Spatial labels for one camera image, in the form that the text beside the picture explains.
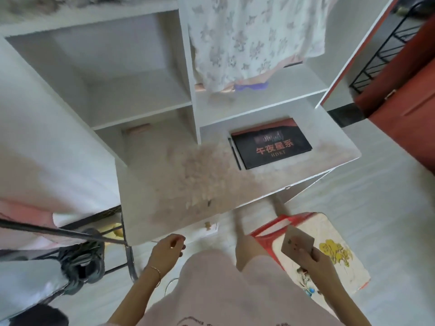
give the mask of card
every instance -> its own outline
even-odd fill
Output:
[[[295,250],[295,247],[291,245],[292,238],[296,236],[299,238],[297,249],[305,249],[309,254],[311,254],[314,246],[314,238],[293,225],[287,227],[287,232],[285,233],[284,241],[282,242],[281,252],[290,257],[297,264],[301,265],[297,258],[299,254],[297,250]]]

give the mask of hanging clothes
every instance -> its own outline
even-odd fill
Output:
[[[195,69],[206,90],[265,82],[277,69],[324,53],[337,0],[186,0]]]

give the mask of yellow flower print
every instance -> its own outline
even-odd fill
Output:
[[[331,258],[332,263],[340,264],[341,261],[349,267],[349,260],[353,259],[350,249],[345,249],[341,244],[335,243],[332,239],[326,239],[319,245],[320,251]]]

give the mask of gold bracelet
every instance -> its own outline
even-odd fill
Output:
[[[160,270],[159,269],[157,269],[157,268],[155,268],[155,267],[153,267],[153,266],[147,266],[147,267],[149,267],[149,268],[153,268],[154,270],[156,270],[158,273],[159,273],[159,283],[156,285],[156,287],[155,288],[157,288],[157,286],[159,286],[160,285],[160,282],[162,281],[162,274],[160,273]]]

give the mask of wire rack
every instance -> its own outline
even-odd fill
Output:
[[[86,226],[86,225],[91,224],[93,222],[97,222],[101,219],[105,219],[106,217],[110,217],[110,216],[118,214],[118,213],[121,214],[121,224],[122,225],[115,227],[113,229],[110,229],[108,231],[105,231],[103,233],[100,233],[100,235],[90,235],[90,234],[83,233],[83,232],[73,231],[73,230],[76,230],[80,227]],[[59,235],[59,236],[64,236],[64,237],[68,237],[68,238],[77,238],[77,239],[90,240],[90,241],[110,242],[110,243],[123,245],[125,247],[125,254],[127,257],[127,263],[121,264],[115,268],[107,270],[104,273],[104,275],[110,274],[110,273],[115,272],[121,268],[127,267],[128,271],[130,273],[131,280],[133,282],[135,282],[138,279],[138,275],[137,275],[136,269],[134,267],[133,248],[127,244],[127,241],[125,238],[124,221],[123,221],[123,217],[122,217],[121,206],[116,206],[114,208],[105,210],[101,213],[92,215],[92,216],[87,217],[85,219],[81,219],[77,222],[68,224],[68,225],[63,226],[59,229],[53,229],[53,228],[48,228],[45,226],[38,226],[38,225],[33,225],[33,224],[28,224],[28,223],[15,222],[15,221],[7,220],[7,219],[0,219],[0,228],[26,231],[26,232],[32,232],[32,233]],[[124,240],[112,239],[112,238],[107,238],[104,236],[112,231],[119,230],[119,229],[123,230]],[[56,255],[58,252],[59,252],[58,249],[52,250],[46,254],[43,254],[41,256],[34,258],[34,259],[43,259],[43,258],[46,258],[48,256]]]
[[[424,2],[419,2],[411,7],[406,16],[399,22],[389,37],[382,43],[373,57],[350,84],[350,88],[361,94],[364,89],[378,76],[386,65],[400,53],[400,51],[420,30],[423,22],[419,25],[410,26],[410,17]]]

